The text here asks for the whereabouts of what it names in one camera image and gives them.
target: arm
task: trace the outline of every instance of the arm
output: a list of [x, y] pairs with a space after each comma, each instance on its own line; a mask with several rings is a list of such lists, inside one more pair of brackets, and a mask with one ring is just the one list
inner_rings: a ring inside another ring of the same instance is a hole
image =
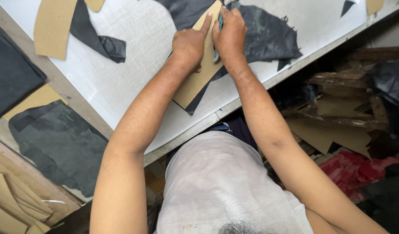
[[173, 95], [204, 54], [211, 15], [201, 30], [177, 32], [173, 54], [123, 115], [104, 151], [94, 191], [90, 232], [147, 233], [143, 154], [155, 138]]
[[213, 28], [213, 41], [236, 84], [247, 125], [286, 189], [309, 210], [307, 217], [313, 230], [386, 233], [359, 210], [296, 143], [269, 94], [247, 64], [243, 52], [247, 28], [240, 12], [222, 8], [221, 13], [224, 26], [221, 31]]

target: hand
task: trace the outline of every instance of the hand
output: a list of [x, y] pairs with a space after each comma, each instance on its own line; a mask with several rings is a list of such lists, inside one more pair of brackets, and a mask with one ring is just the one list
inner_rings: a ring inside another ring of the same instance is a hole
[[238, 9], [227, 10], [221, 7], [220, 14], [223, 16], [223, 28], [220, 31], [220, 23], [215, 21], [212, 29], [212, 41], [224, 64], [228, 60], [245, 59], [244, 39], [246, 38], [247, 27], [244, 25], [243, 17]]
[[204, 40], [211, 25], [212, 13], [208, 12], [200, 30], [184, 29], [175, 33], [172, 40], [172, 56], [175, 56], [189, 71], [194, 68], [201, 71], [201, 60], [204, 55]]

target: hair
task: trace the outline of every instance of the hair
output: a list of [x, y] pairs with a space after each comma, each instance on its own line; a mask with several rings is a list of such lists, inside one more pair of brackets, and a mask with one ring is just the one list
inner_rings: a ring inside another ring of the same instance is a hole
[[247, 221], [230, 221], [217, 229], [217, 234], [276, 234], [274, 230], [256, 231], [255, 226]]

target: gray t-shirt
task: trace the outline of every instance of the gray t-shirt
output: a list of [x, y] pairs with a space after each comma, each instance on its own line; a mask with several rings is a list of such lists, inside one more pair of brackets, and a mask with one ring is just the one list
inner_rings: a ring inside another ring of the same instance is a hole
[[305, 206], [267, 176], [255, 149], [228, 133], [207, 132], [187, 142], [165, 179], [158, 234], [211, 234], [243, 226], [313, 234]]

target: person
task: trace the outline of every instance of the person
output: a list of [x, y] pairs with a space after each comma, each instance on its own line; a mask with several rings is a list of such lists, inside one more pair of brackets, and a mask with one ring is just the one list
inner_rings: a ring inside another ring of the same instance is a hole
[[[250, 132], [287, 191], [267, 176], [255, 149], [219, 131], [196, 136], [169, 163], [156, 232], [387, 233], [359, 210], [301, 149], [244, 55], [247, 28], [225, 7], [212, 39], [240, 95]], [[212, 16], [201, 30], [176, 32], [173, 53], [134, 99], [103, 155], [91, 210], [91, 234], [145, 234], [143, 155], [173, 95], [204, 53]]]

